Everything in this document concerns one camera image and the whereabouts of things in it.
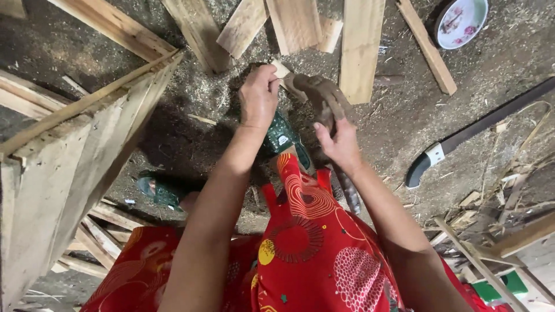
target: red dress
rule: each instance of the red dress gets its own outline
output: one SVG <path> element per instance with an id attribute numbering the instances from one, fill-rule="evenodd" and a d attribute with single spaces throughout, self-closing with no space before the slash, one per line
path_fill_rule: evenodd
<path id="1" fill-rule="evenodd" d="M 222 311 L 402 311 L 404 306 L 372 229 L 283 154 L 284 192 L 263 186 L 271 218 L 262 237 L 231 242 Z M 133 231 L 115 265 L 81 309 L 156 311 L 178 245 L 171 228 Z"/>

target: green slipper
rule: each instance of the green slipper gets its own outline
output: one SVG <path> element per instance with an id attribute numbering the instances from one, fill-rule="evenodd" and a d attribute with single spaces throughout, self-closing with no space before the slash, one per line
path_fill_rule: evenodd
<path id="1" fill-rule="evenodd" d="M 310 157 L 301 138 L 293 131 L 291 124 L 285 120 L 283 115 L 276 110 L 274 120 L 264 138 L 263 146 L 273 155 L 277 155 L 295 145 L 299 162 L 308 170 L 310 168 Z"/>
<path id="2" fill-rule="evenodd" d="M 150 182 L 154 180 L 155 193 L 150 188 Z M 152 171 L 143 171 L 137 179 L 137 187 L 155 204 L 166 205 L 172 210 L 183 212 L 179 202 L 190 192 L 200 192 L 204 182 L 191 183 L 182 181 L 175 177 L 159 174 Z"/>

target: wooden frame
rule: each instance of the wooden frame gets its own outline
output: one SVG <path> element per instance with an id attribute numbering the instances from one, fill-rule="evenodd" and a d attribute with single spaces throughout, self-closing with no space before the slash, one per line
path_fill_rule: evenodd
<path id="1" fill-rule="evenodd" d="M 460 252 L 462 252 L 466 256 L 466 258 L 468 258 L 470 263 L 474 265 L 474 267 L 486 278 L 489 284 L 492 285 L 492 287 L 498 293 L 501 294 L 501 296 L 504 298 L 506 302 L 509 303 L 509 305 L 511 305 L 511 307 L 513 308 L 513 310 L 515 310 L 515 312 L 527 312 L 528 309 L 526 309 L 526 307 L 507 289 L 504 283 L 501 282 L 501 280 L 498 277 L 496 277 L 493 274 L 493 272 L 489 270 L 489 268 L 484 264 L 482 260 L 494 261 L 494 262 L 512 265 L 516 270 L 516 272 L 521 277 L 527 279 L 534 286 L 534 288 L 538 289 L 539 292 L 551 304 L 555 305 L 555 295 L 553 295 L 553 293 L 551 293 L 549 289 L 547 289 L 547 287 L 545 287 L 545 285 L 543 285 L 541 281 L 538 280 L 532 274 L 532 272 L 530 272 L 530 270 L 528 270 L 525 263 L 523 263 L 522 261 L 520 261 L 520 259 L 518 259 L 516 256 L 513 256 L 513 255 L 506 255 L 504 258 L 502 258 L 498 254 L 496 254 L 496 250 L 504 250 L 503 246 L 505 246 L 505 244 L 503 244 L 502 248 L 500 249 L 496 248 L 496 246 L 498 246 L 499 243 L 495 244 L 491 248 L 486 248 L 483 246 L 475 246 L 466 241 L 460 241 L 457 235 L 455 234 L 455 232 L 453 231 L 453 229 L 449 225 L 447 225 L 445 221 L 442 220 L 441 218 L 435 217 L 434 221 L 441 228 L 441 230 L 445 234 L 447 234 L 447 236 L 451 239 L 451 241 L 453 241 L 455 247 Z M 517 236 L 521 238 L 521 241 L 529 241 L 529 240 L 532 240 L 532 237 L 534 237 L 534 234 L 539 235 L 538 232 L 540 232 L 540 234 L 543 234 L 546 231 L 542 228 L 542 225 L 538 225 L 533 229 L 534 230 L 529 230 L 528 232 L 524 232 L 524 230 L 521 230 L 517 232 L 517 233 L 520 233 Z"/>
<path id="2" fill-rule="evenodd" d="M 182 57 L 169 53 L 0 145 L 3 311 L 73 241 L 135 149 Z"/>

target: dirt floor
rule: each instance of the dirt floor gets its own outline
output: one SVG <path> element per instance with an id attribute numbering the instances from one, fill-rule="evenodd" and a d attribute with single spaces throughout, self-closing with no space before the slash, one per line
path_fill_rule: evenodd
<path id="1" fill-rule="evenodd" d="M 239 4 L 239 0 L 206 1 L 220 28 Z M 297 73 L 338 78 L 339 44 L 333 54 L 307 49 L 281 57 L 269 20 L 235 68 L 207 77 L 158 0 L 108 2 L 187 51 L 139 148 L 107 194 L 119 203 L 135 200 L 136 204 L 129 206 L 130 212 L 159 224 L 176 223 L 185 216 L 154 205 L 141 195 L 134 185 L 139 172 L 159 170 L 186 179 L 206 179 L 239 122 L 236 93 L 251 64 L 276 58 Z M 342 0 L 317 2 L 321 14 L 342 18 Z M 33 1 L 31 5 L 31 1 L 24 0 L 24 3 L 29 13 L 27 20 L 0 16 L 0 68 L 77 100 L 80 95 L 62 80 L 63 75 L 71 76 L 93 92 L 144 64 L 139 57 L 49 2 Z M 354 107 L 352 118 L 359 128 L 359 145 L 365 158 L 384 179 L 389 177 L 387 185 L 396 190 L 403 203 L 414 204 L 409 211 L 422 225 L 431 225 L 429 220 L 435 215 L 458 210 L 458 203 L 470 192 L 490 190 L 548 109 L 546 103 L 536 104 L 509 117 L 507 131 L 499 135 L 485 131 L 470 139 L 428 170 L 419 188 L 406 190 L 401 185 L 407 168 L 428 146 L 555 73 L 552 49 L 555 3 L 549 0 L 490 0 L 489 3 L 486 26 L 474 40 L 457 50 L 440 50 L 458 86 L 455 95 L 449 97 L 441 93 L 394 1 L 387 1 L 382 45 L 388 48 L 384 56 L 379 56 L 377 74 L 402 74 L 406 79 L 400 85 L 375 87 L 371 103 Z M 414 0 L 413 5 L 428 28 L 433 29 L 446 2 Z M 283 89 L 279 99 L 279 109 L 305 145 L 309 150 L 317 150 L 310 107 L 300 104 Z M 555 96 L 543 99 L 552 102 Z M 218 125 L 191 119 L 187 117 L 189 113 L 215 120 Z M 0 117 L 1 140 L 33 122 L 2 107 Z M 519 161 L 534 163 L 555 151 L 554 132 L 555 115 L 552 114 L 544 121 L 530 148 L 521 153 Z M 260 163 L 264 168 L 266 161 L 261 159 Z M 555 168 L 547 169 L 547 177 L 552 177 Z M 553 185 L 546 181 L 550 180 L 533 176 L 528 189 L 537 190 L 523 197 L 522 204 L 553 199 Z M 265 229 L 269 213 L 260 200 L 262 203 L 257 205 L 251 189 L 245 194 L 237 226 L 239 233 Z M 489 208 L 494 209 L 492 215 L 498 214 L 497 205 Z M 370 222 L 367 213 L 362 218 Z M 50 273 L 32 289 L 64 295 L 59 298 L 63 304 L 40 299 L 55 306 L 56 311 L 63 311 L 68 304 L 86 301 L 99 281 L 73 271 Z"/>

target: hand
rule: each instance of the hand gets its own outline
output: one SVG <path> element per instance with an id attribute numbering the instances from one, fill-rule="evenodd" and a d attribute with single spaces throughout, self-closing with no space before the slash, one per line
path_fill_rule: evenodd
<path id="1" fill-rule="evenodd" d="M 351 176 L 364 161 L 360 155 L 359 145 L 356 143 L 356 127 L 347 118 L 335 121 L 337 133 L 330 138 L 330 132 L 321 123 L 315 123 L 316 136 L 322 145 L 326 156 L 335 161 L 343 171 Z"/>
<path id="2" fill-rule="evenodd" d="M 241 125 L 268 131 L 278 106 L 279 80 L 274 65 L 252 71 L 239 89 Z"/>

